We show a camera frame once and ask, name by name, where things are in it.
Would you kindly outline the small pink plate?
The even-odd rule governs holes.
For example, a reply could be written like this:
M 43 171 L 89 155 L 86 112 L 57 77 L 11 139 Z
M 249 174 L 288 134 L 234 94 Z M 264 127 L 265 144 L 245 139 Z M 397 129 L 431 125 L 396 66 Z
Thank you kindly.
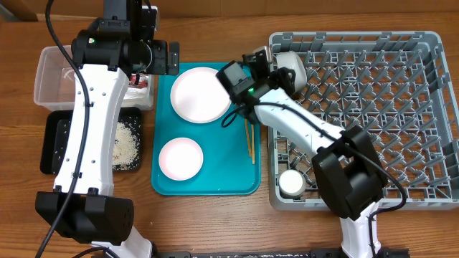
M 174 181 L 186 181 L 198 174 L 204 162 L 201 147 L 190 138 L 175 138 L 166 143 L 158 156 L 162 173 Z

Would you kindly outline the red snack wrapper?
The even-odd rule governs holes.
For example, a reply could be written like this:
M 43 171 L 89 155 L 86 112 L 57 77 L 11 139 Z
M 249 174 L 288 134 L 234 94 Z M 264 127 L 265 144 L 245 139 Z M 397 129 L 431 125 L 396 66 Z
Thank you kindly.
M 146 88 L 148 87 L 149 76 L 145 74 L 135 74 L 131 76 L 130 87 Z

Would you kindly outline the white cup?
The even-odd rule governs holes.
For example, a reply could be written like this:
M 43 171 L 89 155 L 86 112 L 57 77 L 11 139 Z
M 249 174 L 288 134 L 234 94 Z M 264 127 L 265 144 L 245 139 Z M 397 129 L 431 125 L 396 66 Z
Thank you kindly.
M 278 179 L 281 195 L 286 199 L 298 199 L 306 190 L 306 180 L 297 170 L 283 171 Z

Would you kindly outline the wooden chopstick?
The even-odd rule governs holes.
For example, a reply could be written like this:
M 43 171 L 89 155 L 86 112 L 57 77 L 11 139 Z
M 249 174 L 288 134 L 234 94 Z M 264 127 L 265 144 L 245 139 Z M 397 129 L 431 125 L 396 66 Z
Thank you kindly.
M 251 154 L 252 154 L 252 164 L 255 165 L 255 127 L 251 125 Z
M 250 139 L 250 132 L 249 132 L 249 126 L 248 126 L 247 119 L 244 119 L 244 122 L 245 122 L 245 135 L 246 135 L 246 141 L 247 141 L 248 154 L 249 154 L 249 157 L 252 157 L 251 139 Z

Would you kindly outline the large white plate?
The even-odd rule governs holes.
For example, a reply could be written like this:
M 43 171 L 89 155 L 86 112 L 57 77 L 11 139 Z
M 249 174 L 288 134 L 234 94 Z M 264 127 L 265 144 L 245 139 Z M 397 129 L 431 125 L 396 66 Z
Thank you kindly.
M 196 67 L 175 80 L 170 101 L 181 118 L 191 123 L 210 123 L 228 111 L 231 100 L 216 74 L 216 69 Z

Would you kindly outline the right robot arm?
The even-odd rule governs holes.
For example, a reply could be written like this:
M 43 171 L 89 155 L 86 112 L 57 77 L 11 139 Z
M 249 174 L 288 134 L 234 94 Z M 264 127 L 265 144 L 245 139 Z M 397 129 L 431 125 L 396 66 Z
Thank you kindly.
M 361 127 L 328 123 L 293 100 L 308 83 L 299 55 L 272 55 L 262 47 L 226 64 L 216 77 L 237 114 L 282 133 L 310 158 L 319 194 L 340 218 L 341 255 L 376 257 L 376 214 L 388 177 Z

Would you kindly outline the grey bowl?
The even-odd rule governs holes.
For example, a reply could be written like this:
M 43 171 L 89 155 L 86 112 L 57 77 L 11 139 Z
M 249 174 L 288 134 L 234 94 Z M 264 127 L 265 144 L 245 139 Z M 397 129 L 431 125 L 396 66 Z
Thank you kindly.
M 278 69 L 286 68 L 290 80 L 294 79 L 291 86 L 285 86 L 288 95 L 294 95 L 304 89 L 308 83 L 308 77 L 302 60 L 295 52 L 282 52 L 276 55 Z

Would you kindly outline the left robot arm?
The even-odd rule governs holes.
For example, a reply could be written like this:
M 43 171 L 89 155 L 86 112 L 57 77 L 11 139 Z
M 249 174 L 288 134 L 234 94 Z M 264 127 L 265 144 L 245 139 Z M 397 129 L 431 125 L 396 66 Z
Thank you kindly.
M 148 0 L 106 1 L 103 15 L 62 55 L 75 101 L 62 165 L 35 209 L 50 233 L 109 257 L 157 257 L 134 227 L 132 200 L 114 196 L 113 149 L 123 98 L 134 75 L 177 75 L 179 43 L 157 40 L 158 8 Z

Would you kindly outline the white napkin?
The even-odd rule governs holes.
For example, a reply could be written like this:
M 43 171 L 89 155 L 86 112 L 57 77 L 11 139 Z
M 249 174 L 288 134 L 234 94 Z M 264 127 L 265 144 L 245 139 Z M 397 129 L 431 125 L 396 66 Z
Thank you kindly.
M 153 91 L 151 87 L 129 87 L 123 98 L 122 107 L 135 107 L 140 110 L 150 110 L 153 107 Z

